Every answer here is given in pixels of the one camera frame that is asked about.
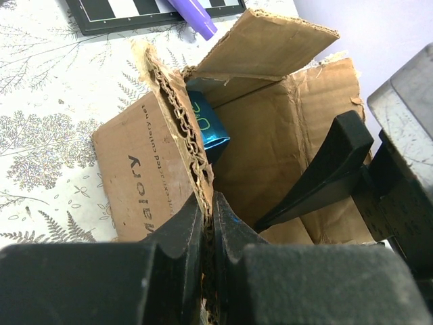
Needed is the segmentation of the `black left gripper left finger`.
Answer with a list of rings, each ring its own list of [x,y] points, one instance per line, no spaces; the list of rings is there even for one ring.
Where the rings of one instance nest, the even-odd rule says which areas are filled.
[[[203,215],[194,196],[139,242],[1,251],[2,324],[198,324]]]

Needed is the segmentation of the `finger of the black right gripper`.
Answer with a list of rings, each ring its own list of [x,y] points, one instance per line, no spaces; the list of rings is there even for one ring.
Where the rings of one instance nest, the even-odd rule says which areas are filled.
[[[361,177],[373,138],[354,110],[336,116],[310,165],[286,196],[254,224],[261,232],[273,225],[340,202]]]

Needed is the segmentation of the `blue green product box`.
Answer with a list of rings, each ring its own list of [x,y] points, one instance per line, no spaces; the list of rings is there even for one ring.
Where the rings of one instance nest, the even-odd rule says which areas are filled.
[[[231,137],[199,86],[192,81],[187,82],[186,90],[198,122],[206,157],[210,164],[214,164],[220,159]]]

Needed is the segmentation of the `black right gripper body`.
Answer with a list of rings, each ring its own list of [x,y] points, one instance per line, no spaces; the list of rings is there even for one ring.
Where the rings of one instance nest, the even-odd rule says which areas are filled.
[[[417,279],[432,278],[432,201],[384,131],[352,192],[373,239],[387,240]]]

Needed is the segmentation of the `brown cardboard express box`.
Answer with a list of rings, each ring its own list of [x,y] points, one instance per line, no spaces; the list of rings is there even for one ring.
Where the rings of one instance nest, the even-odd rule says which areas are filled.
[[[333,119],[354,110],[364,122],[349,59],[310,67],[339,39],[336,30],[261,9],[246,10],[197,66],[165,66],[154,46],[131,42],[150,92],[92,136],[120,243],[139,242],[194,196],[203,215],[201,305],[219,323],[213,198],[221,193],[269,244],[359,245],[370,234],[345,198],[257,232],[254,224],[300,179]],[[231,140],[210,164],[186,90],[203,91]]]

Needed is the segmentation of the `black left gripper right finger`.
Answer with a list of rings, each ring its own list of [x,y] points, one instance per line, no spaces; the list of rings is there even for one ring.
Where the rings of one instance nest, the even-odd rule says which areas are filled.
[[[269,244],[213,198],[220,324],[428,324],[409,268],[381,245]]]

